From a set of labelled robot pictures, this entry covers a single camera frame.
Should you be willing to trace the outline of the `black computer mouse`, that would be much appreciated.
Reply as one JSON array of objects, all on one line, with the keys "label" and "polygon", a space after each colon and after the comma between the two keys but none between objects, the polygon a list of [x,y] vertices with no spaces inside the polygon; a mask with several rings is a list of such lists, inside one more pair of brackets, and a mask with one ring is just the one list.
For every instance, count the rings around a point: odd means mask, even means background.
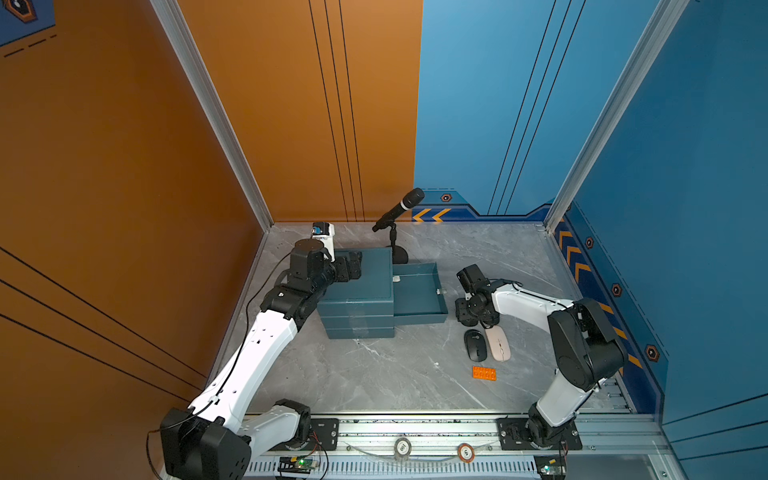
[{"label": "black computer mouse", "polygon": [[467,356],[472,362],[481,363],[487,359],[488,349],[485,336],[476,329],[464,333],[464,345]]}]

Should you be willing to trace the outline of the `teal drawer cabinet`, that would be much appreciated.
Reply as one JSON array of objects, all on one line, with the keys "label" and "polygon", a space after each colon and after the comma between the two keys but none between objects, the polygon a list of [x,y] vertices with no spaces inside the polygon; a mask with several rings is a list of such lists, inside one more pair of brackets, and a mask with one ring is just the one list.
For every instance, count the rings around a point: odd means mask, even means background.
[{"label": "teal drawer cabinet", "polygon": [[363,249],[361,276],[331,285],[317,312],[332,340],[394,338],[394,282],[389,247]]}]

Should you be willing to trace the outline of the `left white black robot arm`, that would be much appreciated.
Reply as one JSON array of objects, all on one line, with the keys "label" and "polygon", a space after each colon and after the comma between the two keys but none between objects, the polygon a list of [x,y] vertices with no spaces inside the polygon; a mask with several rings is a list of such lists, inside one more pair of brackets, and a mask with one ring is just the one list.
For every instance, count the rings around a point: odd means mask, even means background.
[{"label": "left white black robot arm", "polygon": [[157,478],[241,479],[252,456],[308,442],[307,405],[283,399],[252,420],[246,412],[328,288],[361,278],[363,254],[337,253],[332,236],[321,235],[297,241],[287,257],[288,268],[246,321],[248,331],[223,370],[186,409],[170,409],[156,429],[164,461],[153,471]]}]

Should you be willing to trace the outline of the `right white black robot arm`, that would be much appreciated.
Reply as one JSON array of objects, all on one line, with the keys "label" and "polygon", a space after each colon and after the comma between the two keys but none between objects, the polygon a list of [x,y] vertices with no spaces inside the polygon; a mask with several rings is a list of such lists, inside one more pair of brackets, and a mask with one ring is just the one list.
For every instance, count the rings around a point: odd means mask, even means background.
[{"label": "right white black robot arm", "polygon": [[472,361],[482,362],[488,356],[499,362],[511,358],[512,349],[500,327],[503,316],[550,335],[555,377],[529,409],[523,440],[539,449],[561,445],[566,434],[575,430],[582,405],[629,361],[605,311],[591,298],[558,299],[512,280],[491,280],[476,264],[460,270],[457,279],[465,296],[455,302],[456,317],[468,328],[464,343]]}]

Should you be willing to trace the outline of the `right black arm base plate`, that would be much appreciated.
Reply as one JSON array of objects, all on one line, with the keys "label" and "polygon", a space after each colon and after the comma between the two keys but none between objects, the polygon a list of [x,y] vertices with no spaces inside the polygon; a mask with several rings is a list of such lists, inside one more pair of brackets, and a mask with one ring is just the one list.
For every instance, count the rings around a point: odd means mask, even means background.
[{"label": "right black arm base plate", "polygon": [[509,450],[557,450],[565,447],[568,451],[583,449],[575,421],[552,427],[546,421],[536,418],[504,417],[496,420],[501,448]]}]

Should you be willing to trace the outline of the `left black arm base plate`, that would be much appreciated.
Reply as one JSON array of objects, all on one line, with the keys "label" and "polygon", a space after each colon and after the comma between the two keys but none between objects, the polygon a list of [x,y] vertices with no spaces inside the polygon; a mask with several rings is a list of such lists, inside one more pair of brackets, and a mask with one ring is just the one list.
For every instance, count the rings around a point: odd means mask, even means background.
[{"label": "left black arm base plate", "polygon": [[277,451],[299,451],[308,452],[313,450],[316,442],[326,451],[335,451],[339,438],[340,419],[335,417],[317,417],[310,419],[309,433],[305,440],[289,441],[280,443],[270,449],[270,452]]}]

